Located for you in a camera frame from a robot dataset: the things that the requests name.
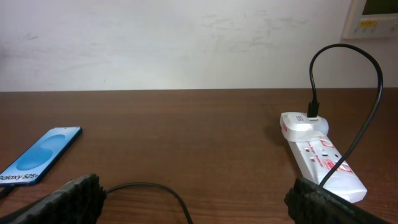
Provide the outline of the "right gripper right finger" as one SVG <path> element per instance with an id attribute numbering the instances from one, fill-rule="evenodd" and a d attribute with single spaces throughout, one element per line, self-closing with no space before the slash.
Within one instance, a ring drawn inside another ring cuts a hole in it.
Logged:
<path id="1" fill-rule="evenodd" d="M 295 223 L 387 224 L 387 222 L 306 178 L 295 180 L 285 196 L 289 217 Z"/>

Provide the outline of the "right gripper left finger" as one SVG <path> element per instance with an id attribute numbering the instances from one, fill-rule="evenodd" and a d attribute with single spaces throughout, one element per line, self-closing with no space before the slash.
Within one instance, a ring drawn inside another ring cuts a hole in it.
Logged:
<path id="1" fill-rule="evenodd" d="M 1 218 L 1 224 L 94 224 L 106 190 L 96 174 L 71 180 L 58 190 Z"/>

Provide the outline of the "blue Galaxy smartphone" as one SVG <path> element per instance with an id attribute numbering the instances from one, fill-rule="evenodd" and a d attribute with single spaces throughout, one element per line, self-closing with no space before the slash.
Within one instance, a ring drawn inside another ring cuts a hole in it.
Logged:
<path id="1" fill-rule="evenodd" d="M 79 126 L 48 130 L 1 173 L 1 187 L 39 183 L 82 131 Z"/>

